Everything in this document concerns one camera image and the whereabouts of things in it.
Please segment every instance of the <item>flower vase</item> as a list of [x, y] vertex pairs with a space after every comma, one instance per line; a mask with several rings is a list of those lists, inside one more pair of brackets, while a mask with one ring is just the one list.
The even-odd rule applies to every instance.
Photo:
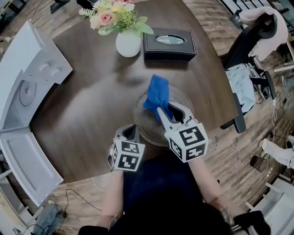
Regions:
[[116, 50], [124, 57], [133, 57], [141, 49], [141, 37], [131, 31], [119, 33], [115, 41]]

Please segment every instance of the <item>round wooden table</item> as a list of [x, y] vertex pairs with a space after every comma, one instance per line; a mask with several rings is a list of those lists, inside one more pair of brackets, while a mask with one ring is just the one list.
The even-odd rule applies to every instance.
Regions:
[[[189, 63], [144, 62], [142, 48], [139, 55], [124, 58], [115, 48], [117, 34], [99, 36], [89, 20], [54, 38], [73, 73], [48, 94], [31, 129], [64, 182], [109, 172], [115, 131], [134, 123], [135, 104], [153, 74], [186, 93], [207, 132], [237, 116], [224, 68], [188, 7], [181, 0], [149, 0], [135, 9], [151, 27], [191, 30], [197, 55]], [[152, 145], [146, 150], [146, 158], [165, 151]]]

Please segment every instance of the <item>black tissue box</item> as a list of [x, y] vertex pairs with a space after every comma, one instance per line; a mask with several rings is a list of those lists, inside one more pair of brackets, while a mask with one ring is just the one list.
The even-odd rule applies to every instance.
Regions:
[[152, 28], [143, 34], [145, 61], [189, 62], [195, 55], [192, 32], [174, 28]]

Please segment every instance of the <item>black office chair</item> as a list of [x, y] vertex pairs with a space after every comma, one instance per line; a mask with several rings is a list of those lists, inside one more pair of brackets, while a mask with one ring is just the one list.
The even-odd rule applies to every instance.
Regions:
[[[264, 14], [260, 16], [256, 23], [245, 28], [237, 37], [229, 52], [220, 56], [221, 63], [225, 70], [241, 64], [252, 63], [252, 57], [248, 54], [254, 48], [260, 39], [272, 38], [277, 32], [277, 18], [275, 15]], [[269, 87], [272, 99], [276, 98], [276, 91], [270, 74], [265, 71], [266, 79], [250, 78], [253, 84]], [[237, 95], [234, 93], [234, 99], [238, 109], [238, 116], [222, 125], [220, 128], [226, 129], [234, 124], [236, 131], [242, 133], [246, 130], [244, 115], [247, 112], [242, 112], [242, 106], [238, 100]]]

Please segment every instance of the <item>black and white marker cube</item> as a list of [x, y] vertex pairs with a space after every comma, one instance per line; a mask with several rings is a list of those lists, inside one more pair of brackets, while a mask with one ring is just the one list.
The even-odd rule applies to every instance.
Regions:
[[202, 123], [185, 126], [174, 132], [166, 132], [170, 149], [182, 160], [188, 162], [206, 154], [208, 137]]
[[114, 168], [125, 171], [136, 171], [143, 157], [145, 145], [126, 140], [114, 140], [110, 155]]

